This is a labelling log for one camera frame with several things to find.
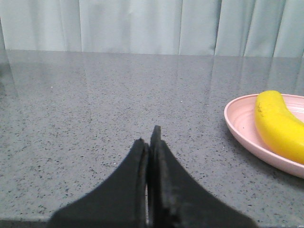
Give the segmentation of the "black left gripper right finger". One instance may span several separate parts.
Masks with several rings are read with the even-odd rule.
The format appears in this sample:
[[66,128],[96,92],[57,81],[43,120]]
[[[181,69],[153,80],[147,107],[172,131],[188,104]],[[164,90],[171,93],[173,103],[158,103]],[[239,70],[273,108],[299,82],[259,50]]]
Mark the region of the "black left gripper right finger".
[[200,186],[181,166],[155,126],[148,166],[149,224],[153,228],[255,228],[250,217]]

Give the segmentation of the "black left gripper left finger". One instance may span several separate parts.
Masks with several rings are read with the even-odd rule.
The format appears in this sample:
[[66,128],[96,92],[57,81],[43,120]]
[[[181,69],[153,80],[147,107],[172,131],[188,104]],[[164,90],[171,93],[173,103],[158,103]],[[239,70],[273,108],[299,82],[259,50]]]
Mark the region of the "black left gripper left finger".
[[96,189],[59,209],[49,228],[144,228],[149,145],[134,142],[120,166]]

